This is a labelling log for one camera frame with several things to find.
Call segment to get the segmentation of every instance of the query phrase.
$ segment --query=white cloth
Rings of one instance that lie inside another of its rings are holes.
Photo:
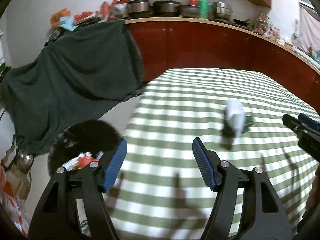
[[[313,51],[320,51],[320,22],[305,8],[301,8],[300,42],[304,51],[308,51],[310,45]]]

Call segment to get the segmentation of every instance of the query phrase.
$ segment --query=countertop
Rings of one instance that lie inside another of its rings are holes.
[[[277,45],[278,47],[280,47],[282,49],[285,49],[286,51],[288,51],[292,55],[295,55],[297,58],[302,60],[304,63],[306,63],[309,67],[311,67],[315,72],[317,72],[320,75],[320,69],[316,65],[313,65],[311,62],[309,62],[308,60],[306,60],[304,57],[302,57],[301,55],[297,54],[296,52],[293,52],[292,50],[287,49],[284,46],[280,45],[279,43],[277,43],[275,41],[272,41],[272,40],[270,40],[270,39],[268,39],[268,38],[266,38],[264,36],[261,36],[261,35],[258,35],[256,33],[250,32],[248,30],[244,30],[242,28],[235,27],[235,26],[232,26],[232,25],[228,25],[228,24],[225,24],[225,23],[213,22],[213,21],[209,21],[209,20],[205,20],[205,19],[191,19],[191,18],[182,18],[182,17],[139,18],[139,19],[126,20],[125,23],[126,24],[132,24],[132,23],[156,22],[156,21],[181,21],[181,22],[204,23],[204,24],[223,26],[223,27],[226,27],[226,28],[230,28],[230,29],[241,31],[241,32],[245,32],[245,33],[251,34],[253,36],[259,37],[260,39],[264,39],[264,40],[266,40],[268,42],[271,42],[272,44]]]

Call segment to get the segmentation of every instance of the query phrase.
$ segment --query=dark green cloth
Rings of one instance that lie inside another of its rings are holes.
[[[19,149],[47,153],[56,135],[98,119],[140,87],[140,51],[124,20],[77,28],[0,84]]]

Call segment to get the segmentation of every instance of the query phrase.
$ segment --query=striped tablecloth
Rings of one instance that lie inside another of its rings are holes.
[[[242,102],[251,130],[226,150],[221,129],[226,102]],[[148,83],[127,125],[128,153],[107,206],[121,239],[199,239],[216,193],[205,186],[192,154],[207,149],[237,168],[267,172],[295,230],[305,211],[317,162],[282,124],[287,113],[320,121],[308,104],[262,73],[226,69],[171,69]],[[237,232],[243,189],[230,235]]]

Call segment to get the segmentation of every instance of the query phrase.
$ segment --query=metal screw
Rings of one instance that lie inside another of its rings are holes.
[[[225,168],[230,166],[230,163],[228,163],[227,161],[222,161],[220,164],[222,167],[225,167]]]
[[[263,170],[260,167],[255,167],[254,170],[255,170],[256,173],[262,173],[263,172]]]
[[[96,167],[98,167],[99,163],[98,162],[90,162],[89,165],[91,168],[96,168]]]
[[[60,167],[57,169],[57,173],[61,174],[64,172],[64,168],[63,167]]]

